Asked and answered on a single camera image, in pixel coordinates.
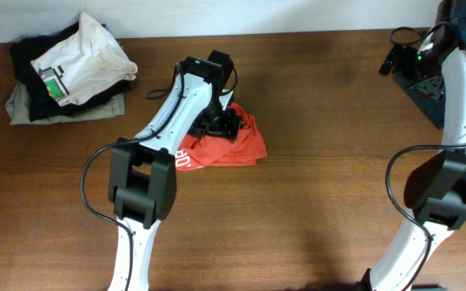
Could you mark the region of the orange soccer t-shirt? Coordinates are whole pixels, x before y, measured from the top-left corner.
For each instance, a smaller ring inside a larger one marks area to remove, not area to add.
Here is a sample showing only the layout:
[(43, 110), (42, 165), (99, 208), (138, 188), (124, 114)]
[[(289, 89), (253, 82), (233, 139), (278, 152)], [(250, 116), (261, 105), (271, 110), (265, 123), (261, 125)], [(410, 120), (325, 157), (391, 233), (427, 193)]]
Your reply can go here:
[(267, 156), (255, 117), (247, 114), (237, 103), (233, 103), (230, 109), (234, 109), (241, 118), (237, 138), (232, 141), (222, 137), (193, 137), (187, 134), (176, 152), (178, 171), (253, 166)]

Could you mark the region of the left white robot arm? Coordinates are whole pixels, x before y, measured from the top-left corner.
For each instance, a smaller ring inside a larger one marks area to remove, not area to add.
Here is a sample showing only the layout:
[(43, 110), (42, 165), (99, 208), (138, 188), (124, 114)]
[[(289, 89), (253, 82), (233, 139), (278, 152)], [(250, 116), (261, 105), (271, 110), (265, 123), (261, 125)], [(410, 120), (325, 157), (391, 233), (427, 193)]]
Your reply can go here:
[(228, 55), (187, 57), (175, 68), (168, 97), (134, 139), (112, 150), (108, 199), (117, 216), (118, 244), (111, 290), (147, 290), (156, 232), (176, 198), (176, 152), (185, 135), (235, 140), (240, 118), (226, 89), (235, 74)]

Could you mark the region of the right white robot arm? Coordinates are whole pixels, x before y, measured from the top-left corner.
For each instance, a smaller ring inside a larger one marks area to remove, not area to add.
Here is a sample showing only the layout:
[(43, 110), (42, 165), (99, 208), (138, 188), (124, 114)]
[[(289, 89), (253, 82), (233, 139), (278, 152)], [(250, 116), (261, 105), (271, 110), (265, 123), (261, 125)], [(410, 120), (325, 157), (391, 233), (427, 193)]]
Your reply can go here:
[(410, 290), (436, 248), (466, 223), (466, 16), (444, 19), (414, 41), (393, 40), (381, 65), (383, 76), (403, 83), (404, 91), (436, 98), (443, 106), (443, 141), (414, 145), (389, 161), (385, 187), (391, 201), (395, 162), (413, 151), (433, 150), (435, 156), (409, 175), (404, 220), (384, 257), (366, 270), (361, 290)]

